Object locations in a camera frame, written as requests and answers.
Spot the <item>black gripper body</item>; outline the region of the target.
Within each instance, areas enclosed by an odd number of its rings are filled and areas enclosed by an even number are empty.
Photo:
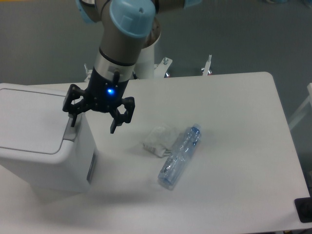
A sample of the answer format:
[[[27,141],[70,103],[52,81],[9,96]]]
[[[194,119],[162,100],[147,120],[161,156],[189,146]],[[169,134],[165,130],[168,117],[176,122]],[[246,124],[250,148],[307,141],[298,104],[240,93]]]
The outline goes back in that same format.
[[[93,110],[110,113],[115,112],[121,105],[126,109],[125,113],[131,112],[131,100],[123,98],[128,81],[121,80],[121,72],[117,68],[109,72],[109,75],[110,79],[107,79],[93,69],[82,100],[83,112]]]

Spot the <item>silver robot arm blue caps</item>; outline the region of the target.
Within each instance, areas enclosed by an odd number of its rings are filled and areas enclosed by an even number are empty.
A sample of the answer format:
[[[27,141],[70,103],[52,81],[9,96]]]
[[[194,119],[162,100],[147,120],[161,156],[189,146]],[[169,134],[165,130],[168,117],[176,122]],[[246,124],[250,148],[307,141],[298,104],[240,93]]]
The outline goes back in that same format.
[[[133,97],[123,97],[139,54],[153,28],[156,14],[188,8],[198,0],[78,0],[76,5],[86,22],[101,22],[104,34],[89,84],[82,90],[69,86],[63,111],[72,119],[89,110],[110,113],[110,132],[130,123],[135,109]]]

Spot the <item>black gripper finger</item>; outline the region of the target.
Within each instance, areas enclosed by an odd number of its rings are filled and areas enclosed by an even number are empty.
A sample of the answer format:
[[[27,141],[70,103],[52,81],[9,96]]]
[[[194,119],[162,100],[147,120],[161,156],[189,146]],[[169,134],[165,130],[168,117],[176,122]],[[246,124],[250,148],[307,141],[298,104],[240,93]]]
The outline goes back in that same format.
[[[123,105],[125,108],[125,112],[123,114],[120,113],[118,107]],[[134,97],[126,97],[122,98],[118,102],[116,102],[109,113],[113,118],[113,122],[110,127],[110,133],[113,134],[118,126],[121,126],[123,123],[130,123],[132,120],[132,116],[135,109],[135,99]]]
[[[63,101],[64,112],[72,119],[71,127],[74,127],[79,114],[89,110],[89,104],[84,98],[87,97],[86,90],[80,89],[77,85],[71,84]]]

